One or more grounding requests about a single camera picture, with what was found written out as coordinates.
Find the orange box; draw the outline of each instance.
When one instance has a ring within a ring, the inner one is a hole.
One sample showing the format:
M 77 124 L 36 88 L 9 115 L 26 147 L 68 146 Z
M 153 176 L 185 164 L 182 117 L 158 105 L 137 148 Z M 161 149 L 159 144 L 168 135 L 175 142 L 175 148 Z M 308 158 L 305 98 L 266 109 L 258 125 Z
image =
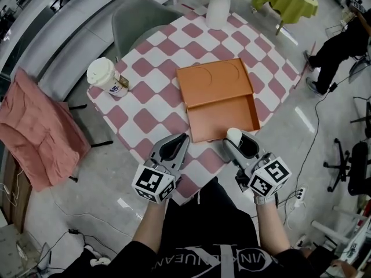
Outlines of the orange box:
M 230 127 L 260 129 L 253 88 L 241 59 L 177 70 L 193 142 L 222 139 Z

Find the checkered tablecloth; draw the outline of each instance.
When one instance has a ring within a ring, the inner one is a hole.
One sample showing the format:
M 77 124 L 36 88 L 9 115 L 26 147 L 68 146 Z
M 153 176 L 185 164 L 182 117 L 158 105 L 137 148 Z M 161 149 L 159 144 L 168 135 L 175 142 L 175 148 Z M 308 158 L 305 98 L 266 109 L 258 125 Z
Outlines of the checkered tablecloth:
M 129 80 L 130 92 L 116 98 L 91 87 L 88 96 L 125 147 L 143 163 L 160 139 L 190 128 L 176 70 L 199 63 L 241 58 L 254 88 L 261 126 L 299 81 L 299 72 L 274 45 L 232 13 L 220 31 L 208 29 L 206 8 L 196 9 L 149 37 L 129 52 L 116 69 Z M 173 192 L 187 201 L 226 164 L 221 141 L 191 144 L 182 181 Z

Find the pink cloth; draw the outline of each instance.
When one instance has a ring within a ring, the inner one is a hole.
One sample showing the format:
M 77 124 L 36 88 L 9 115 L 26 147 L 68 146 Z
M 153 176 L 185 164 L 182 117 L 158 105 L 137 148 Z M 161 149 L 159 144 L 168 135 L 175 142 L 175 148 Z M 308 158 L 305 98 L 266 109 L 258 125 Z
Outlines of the pink cloth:
M 38 192 L 71 176 L 90 150 L 67 103 L 50 99 L 22 69 L 0 108 L 0 139 Z

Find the floor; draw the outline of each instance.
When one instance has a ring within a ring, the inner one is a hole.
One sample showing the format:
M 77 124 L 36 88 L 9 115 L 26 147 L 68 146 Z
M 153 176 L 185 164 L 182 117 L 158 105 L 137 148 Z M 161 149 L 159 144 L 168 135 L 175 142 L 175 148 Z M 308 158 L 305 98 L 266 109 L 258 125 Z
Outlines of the floor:
M 303 50 L 311 50 L 315 43 L 317 51 L 327 40 L 325 28 L 337 25 L 341 17 L 341 9 L 335 1 L 318 1 L 319 10 L 315 17 L 301 18 L 298 24 L 285 26 L 294 40 L 284 36 L 283 33 L 275 36 L 275 26 L 279 24 L 279 17 L 268 5 L 253 13 L 249 0 L 232 0 L 231 9 L 261 31 L 275 44 L 278 51 L 301 71 L 305 65 Z M 208 0 L 180 0 L 180 2 L 197 7 L 207 3 Z M 177 8 L 187 10 L 181 5 Z M 113 47 L 106 51 L 105 56 L 115 58 Z M 346 78 L 353 63 L 352 59 L 342 63 L 334 81 L 339 82 Z M 307 74 L 308 71 L 305 71 L 303 80 L 297 88 L 257 134 L 258 138 L 264 141 L 266 148 L 281 156 L 293 172 L 290 181 L 279 192 L 281 200 L 286 199 L 294 191 L 296 178 L 317 128 L 318 120 L 314 108 L 320 99 L 307 89 L 304 81 Z M 315 78 L 317 74 L 318 71 L 315 71 L 311 76 Z M 362 124 L 350 125 L 349 121 L 364 114 L 358 112 L 352 97 L 369 97 L 371 94 L 369 77 L 369 71 L 365 71 L 356 82 L 352 84 L 343 82 L 317 107 L 321 123 L 298 183 L 299 186 L 308 188 L 304 198 L 305 206 L 302 205 L 292 211 L 292 200 L 288 201 L 286 206 L 289 215 L 286 231 L 291 244 L 294 244 L 302 234 L 307 234 L 318 242 L 323 240 L 323 235 L 310 226 L 312 220 L 340 231 L 349 226 L 350 220 L 342 219 L 340 222 L 332 207 L 340 205 L 353 210 L 357 198 L 348 195 L 345 184 L 340 184 L 334 193 L 328 193 L 326 188 L 335 173 L 323 168 L 322 163 L 325 160 L 330 163 L 339 160 L 333 143 L 335 137 L 343 143 L 344 150 L 351 150 L 355 143 L 365 138 Z M 86 235 L 99 238 L 110 249 L 119 252 L 130 242 L 144 214 L 146 202 L 137 197 L 130 186 L 137 162 L 89 102 L 86 96 L 87 88 L 86 79 L 82 78 L 68 97 L 70 105 L 88 104 L 87 109 L 75 111 L 73 114 L 91 142 L 112 139 L 114 143 L 89 152 L 79 167 L 77 184 L 67 181 L 63 185 L 40 193 L 33 192 L 26 216 L 26 230 L 39 248 L 44 242 L 50 246 L 54 245 L 68 228 L 74 228 Z M 254 216 L 256 215 L 254 204 L 240 192 L 234 181 L 235 172 L 235 167 L 228 165 L 220 173 L 219 182 L 239 209 Z M 284 220 L 284 206 L 279 208 L 279 213 Z M 115 256 L 114 252 L 104 248 L 94 239 L 87 238 L 87 241 L 99 252 L 111 258 Z M 51 266 L 66 268 L 81 253 L 82 245 L 83 240 L 80 236 L 66 234 L 53 249 Z

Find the white vase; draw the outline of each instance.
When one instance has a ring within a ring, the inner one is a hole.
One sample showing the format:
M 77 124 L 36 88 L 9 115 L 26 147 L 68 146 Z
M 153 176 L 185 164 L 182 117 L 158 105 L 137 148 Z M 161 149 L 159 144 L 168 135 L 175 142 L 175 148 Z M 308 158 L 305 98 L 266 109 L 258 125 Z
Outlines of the white vase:
M 206 14 L 206 25 L 210 29 L 222 29 L 227 23 L 230 7 L 231 0 L 210 0 Z

